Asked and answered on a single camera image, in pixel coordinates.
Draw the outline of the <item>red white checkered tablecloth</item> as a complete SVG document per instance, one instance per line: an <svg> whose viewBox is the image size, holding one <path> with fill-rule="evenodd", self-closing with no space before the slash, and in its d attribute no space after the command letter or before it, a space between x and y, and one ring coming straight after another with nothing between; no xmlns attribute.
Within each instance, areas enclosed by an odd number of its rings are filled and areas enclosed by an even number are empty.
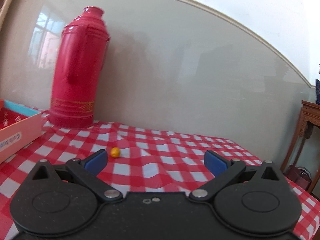
<svg viewBox="0 0 320 240"><path fill-rule="evenodd" d="M122 193L129 191L189 193L212 179L203 163L204 152L215 150L227 159L248 164L260 159L235 142L202 135L135 128L114 122L95 122L83 130L64 129L48 121L42 112L42 135L1 165L1 239L18 233L9 215L9 204L22 180L45 157L63 163L95 150L119 147L121 156L110 159L99 178Z"/></svg>

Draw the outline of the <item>red thermos flask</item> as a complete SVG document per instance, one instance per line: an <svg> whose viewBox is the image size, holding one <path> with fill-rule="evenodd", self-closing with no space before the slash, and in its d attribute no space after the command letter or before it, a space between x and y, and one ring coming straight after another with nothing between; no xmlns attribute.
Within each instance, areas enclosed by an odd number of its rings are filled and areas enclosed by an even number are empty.
<svg viewBox="0 0 320 240"><path fill-rule="evenodd" d="M62 31L49 109L55 126L82 129L93 124L100 71L110 36L103 9L85 7Z"/></svg>

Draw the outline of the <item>dark red handbag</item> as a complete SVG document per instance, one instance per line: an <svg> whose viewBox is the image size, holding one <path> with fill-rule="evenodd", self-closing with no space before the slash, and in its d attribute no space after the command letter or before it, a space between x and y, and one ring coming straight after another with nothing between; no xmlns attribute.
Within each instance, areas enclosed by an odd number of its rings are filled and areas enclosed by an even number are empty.
<svg viewBox="0 0 320 240"><path fill-rule="evenodd" d="M312 183L311 173L304 167L290 165L284 175L304 190Z"/></svg>

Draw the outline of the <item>colourful cardboard box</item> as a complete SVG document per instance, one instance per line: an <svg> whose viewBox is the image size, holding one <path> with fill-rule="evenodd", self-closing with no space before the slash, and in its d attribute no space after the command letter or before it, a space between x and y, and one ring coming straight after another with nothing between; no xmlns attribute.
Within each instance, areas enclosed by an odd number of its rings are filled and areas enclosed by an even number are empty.
<svg viewBox="0 0 320 240"><path fill-rule="evenodd" d="M1 100L1 162L41 135L41 112Z"/></svg>

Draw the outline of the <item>small yellow kumquat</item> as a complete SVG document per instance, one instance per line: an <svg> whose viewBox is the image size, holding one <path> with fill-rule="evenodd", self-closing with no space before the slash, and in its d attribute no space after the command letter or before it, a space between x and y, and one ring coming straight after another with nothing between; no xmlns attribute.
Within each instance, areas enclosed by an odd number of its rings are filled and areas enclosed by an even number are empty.
<svg viewBox="0 0 320 240"><path fill-rule="evenodd" d="M119 149L118 147L113 147L113 148L111 148L111 150L110 150L110 156L111 156L112 158L119 158L120 155L121 155L121 151L120 151L120 149Z"/></svg>

